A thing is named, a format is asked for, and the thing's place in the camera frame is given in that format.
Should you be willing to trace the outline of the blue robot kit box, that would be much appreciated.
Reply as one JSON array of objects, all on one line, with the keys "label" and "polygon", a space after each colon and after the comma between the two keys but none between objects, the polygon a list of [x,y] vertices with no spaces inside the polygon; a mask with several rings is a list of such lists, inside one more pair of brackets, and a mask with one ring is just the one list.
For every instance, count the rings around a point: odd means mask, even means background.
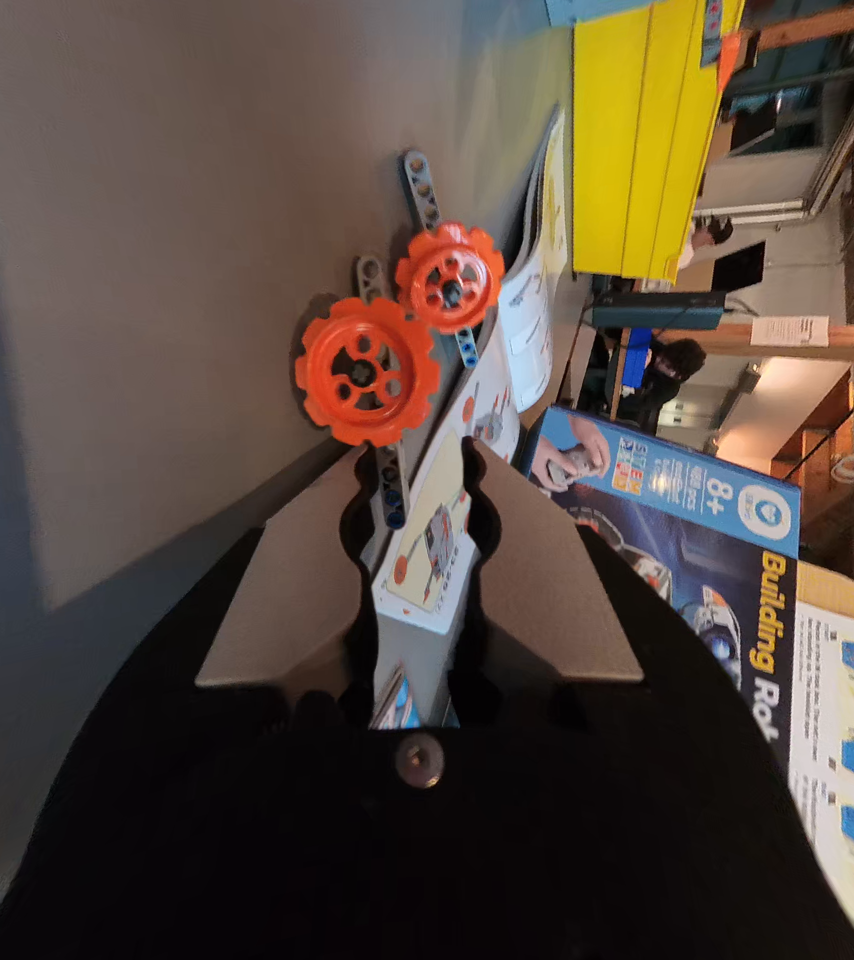
[{"label": "blue robot kit box", "polygon": [[786,763],[800,495],[745,467],[561,406],[538,419],[521,463],[684,619]]}]

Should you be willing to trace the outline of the grey desk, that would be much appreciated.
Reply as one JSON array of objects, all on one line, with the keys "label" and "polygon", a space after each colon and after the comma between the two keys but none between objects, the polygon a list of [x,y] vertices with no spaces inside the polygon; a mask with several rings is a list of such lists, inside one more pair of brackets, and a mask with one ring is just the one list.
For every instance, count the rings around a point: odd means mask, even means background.
[{"label": "grey desk", "polygon": [[291,346],[401,255],[397,157],[516,235],[543,2],[0,2],[0,900],[133,650],[330,461]]}]

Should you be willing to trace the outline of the white poster with blocks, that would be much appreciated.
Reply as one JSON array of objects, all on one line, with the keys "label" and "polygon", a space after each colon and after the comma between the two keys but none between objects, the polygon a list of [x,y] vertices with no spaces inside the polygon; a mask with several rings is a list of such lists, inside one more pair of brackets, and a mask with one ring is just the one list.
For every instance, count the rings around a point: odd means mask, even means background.
[{"label": "white poster with blocks", "polygon": [[801,562],[789,776],[818,864],[854,927],[854,582]]}]

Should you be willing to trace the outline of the white paper notice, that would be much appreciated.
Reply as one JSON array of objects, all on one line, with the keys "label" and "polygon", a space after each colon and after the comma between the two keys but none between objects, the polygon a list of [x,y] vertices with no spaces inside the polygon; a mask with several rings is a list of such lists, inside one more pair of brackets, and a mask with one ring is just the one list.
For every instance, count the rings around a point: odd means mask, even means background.
[{"label": "white paper notice", "polygon": [[753,319],[749,343],[755,347],[827,348],[828,316],[764,316]]}]

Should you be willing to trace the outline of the blue plastic tray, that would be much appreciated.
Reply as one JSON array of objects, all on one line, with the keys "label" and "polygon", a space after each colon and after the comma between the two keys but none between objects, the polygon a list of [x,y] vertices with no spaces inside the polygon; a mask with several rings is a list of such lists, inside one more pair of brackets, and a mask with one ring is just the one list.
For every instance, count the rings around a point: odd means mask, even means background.
[{"label": "blue plastic tray", "polygon": [[621,354],[624,360],[622,388],[636,391],[642,386],[649,364],[653,330],[646,327],[633,327],[626,329],[624,333],[627,335],[627,339],[621,344]]}]

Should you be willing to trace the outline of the white instruction booklet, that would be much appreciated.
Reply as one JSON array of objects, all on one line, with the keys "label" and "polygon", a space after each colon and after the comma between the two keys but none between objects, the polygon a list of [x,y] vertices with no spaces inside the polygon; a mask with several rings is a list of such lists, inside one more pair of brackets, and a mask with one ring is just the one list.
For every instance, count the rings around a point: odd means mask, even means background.
[{"label": "white instruction booklet", "polygon": [[534,154],[520,207],[519,245],[505,258],[497,307],[474,335],[465,367],[412,470],[405,525],[389,534],[373,577],[377,613],[446,633],[477,552],[468,533],[464,438],[505,462],[517,452],[519,416],[553,372],[552,307],[567,263],[565,114],[556,105]]}]

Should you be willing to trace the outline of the orange wheel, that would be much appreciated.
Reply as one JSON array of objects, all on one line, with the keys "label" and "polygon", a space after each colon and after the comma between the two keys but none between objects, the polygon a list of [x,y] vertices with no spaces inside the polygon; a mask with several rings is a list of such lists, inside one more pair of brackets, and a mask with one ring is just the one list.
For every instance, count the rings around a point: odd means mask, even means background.
[{"label": "orange wheel", "polygon": [[452,337],[462,366],[473,371],[481,357],[474,330],[498,304],[503,255],[480,227],[442,216],[422,151],[407,150],[400,166],[420,232],[395,269],[399,303],[435,333]]},{"label": "orange wheel", "polygon": [[431,415],[442,370],[431,329],[394,300],[384,263],[360,256],[355,280],[356,296],[306,326],[294,380],[316,426],[373,450],[384,522],[396,531],[411,509],[404,434]]}]

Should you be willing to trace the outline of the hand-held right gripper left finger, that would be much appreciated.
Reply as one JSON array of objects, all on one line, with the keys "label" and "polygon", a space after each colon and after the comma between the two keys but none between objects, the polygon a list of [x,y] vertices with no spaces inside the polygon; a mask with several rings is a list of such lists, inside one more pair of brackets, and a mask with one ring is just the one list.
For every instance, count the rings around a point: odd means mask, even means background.
[{"label": "hand-held right gripper left finger", "polygon": [[349,724],[372,722],[378,623],[363,553],[374,494],[373,450],[356,447],[265,522],[198,688],[271,689],[290,706],[318,691]]}]

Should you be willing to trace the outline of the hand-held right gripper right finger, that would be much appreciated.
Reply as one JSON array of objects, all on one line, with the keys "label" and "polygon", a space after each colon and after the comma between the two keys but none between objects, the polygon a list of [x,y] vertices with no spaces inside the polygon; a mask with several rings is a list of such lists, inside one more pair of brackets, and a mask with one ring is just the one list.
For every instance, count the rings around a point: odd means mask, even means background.
[{"label": "hand-held right gripper right finger", "polygon": [[569,689],[642,684],[575,522],[483,441],[461,452],[477,557],[449,669],[457,721],[495,724]]}]

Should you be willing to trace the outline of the yellow plastic bin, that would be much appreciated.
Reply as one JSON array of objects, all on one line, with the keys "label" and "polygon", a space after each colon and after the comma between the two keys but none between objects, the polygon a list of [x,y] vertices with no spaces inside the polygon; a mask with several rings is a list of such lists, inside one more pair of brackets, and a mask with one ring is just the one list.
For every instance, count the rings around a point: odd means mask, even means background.
[{"label": "yellow plastic bin", "polygon": [[674,282],[723,93],[700,67],[704,1],[573,28],[572,265]]}]

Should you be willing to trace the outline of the loose toy building parts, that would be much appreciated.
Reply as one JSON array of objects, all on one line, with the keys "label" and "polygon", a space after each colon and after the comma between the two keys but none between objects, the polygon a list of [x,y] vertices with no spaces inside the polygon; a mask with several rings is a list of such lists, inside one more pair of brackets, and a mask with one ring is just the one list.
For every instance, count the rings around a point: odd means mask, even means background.
[{"label": "loose toy building parts", "polygon": [[700,39],[699,67],[712,71],[716,90],[728,86],[744,43],[741,21],[744,1],[704,1]]}]

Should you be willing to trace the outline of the dark tower device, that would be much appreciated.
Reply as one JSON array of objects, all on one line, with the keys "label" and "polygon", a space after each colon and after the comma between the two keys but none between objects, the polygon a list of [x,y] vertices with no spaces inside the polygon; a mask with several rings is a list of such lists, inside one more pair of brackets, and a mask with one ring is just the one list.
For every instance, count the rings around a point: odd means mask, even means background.
[{"label": "dark tower device", "polygon": [[716,330],[724,315],[722,292],[607,292],[591,309],[596,330]]}]

